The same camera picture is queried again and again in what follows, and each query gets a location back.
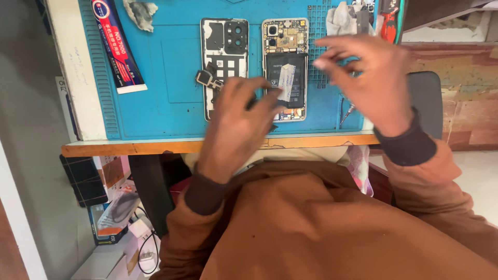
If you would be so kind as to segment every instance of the sweatshirt cuff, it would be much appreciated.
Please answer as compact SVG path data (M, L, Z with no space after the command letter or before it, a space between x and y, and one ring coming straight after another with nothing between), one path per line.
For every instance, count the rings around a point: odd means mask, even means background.
M400 136L384 137L377 129L375 136L387 157L399 166L415 166L430 160L436 154L436 143L420 126L420 114L412 107L415 117L410 128Z
M185 204L199 215L211 215L221 207L227 187L194 172L185 192Z

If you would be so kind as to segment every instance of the blue silicone repair mat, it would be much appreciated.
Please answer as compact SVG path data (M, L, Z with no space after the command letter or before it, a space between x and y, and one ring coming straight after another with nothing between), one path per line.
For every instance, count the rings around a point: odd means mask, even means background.
M262 75L261 23L268 18L307 17L310 64L324 48L314 39L326 35L327 10L339 0L149 0L159 10L154 32L140 30L115 0L130 49L147 91L118 95L89 0L79 0L109 140L180 139L203 137L203 89L194 81L202 68L200 20L204 17L243 18L249 22L249 77ZM349 101L310 65L307 117L277 123L272 135L359 131L363 116L353 112L339 126Z

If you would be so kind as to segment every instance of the brown sweatshirt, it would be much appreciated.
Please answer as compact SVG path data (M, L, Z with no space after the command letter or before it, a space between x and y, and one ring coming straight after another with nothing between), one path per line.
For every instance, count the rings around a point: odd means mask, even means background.
M448 146L418 121L378 137L398 208L330 162L264 162L228 186L195 174L151 279L498 280L498 229L453 182Z

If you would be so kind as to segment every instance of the hand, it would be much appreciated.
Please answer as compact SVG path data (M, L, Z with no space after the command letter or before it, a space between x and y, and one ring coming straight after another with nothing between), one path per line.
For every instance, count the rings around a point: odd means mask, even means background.
M328 49L313 64L325 71L356 108L386 137L403 134L413 120L406 74L409 53L379 37L365 34L328 36L316 40ZM360 60L340 67L337 62L356 56ZM353 78L349 73L363 72Z
M263 77L226 80L215 103L197 171L216 183L228 183L232 175L261 146L273 117L283 110L275 107L280 89L268 91L249 111L246 105L258 88L271 88Z

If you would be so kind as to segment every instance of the person's left hand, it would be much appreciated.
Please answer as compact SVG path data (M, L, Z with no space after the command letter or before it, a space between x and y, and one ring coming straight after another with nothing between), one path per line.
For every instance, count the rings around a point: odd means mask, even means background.
M263 77L232 77L226 80L215 103L214 115L197 162L197 172L216 183L226 184L258 150L273 117L283 110L283 107L275 107L281 90L268 90L268 94L250 110L246 110L246 105L256 89L270 87Z

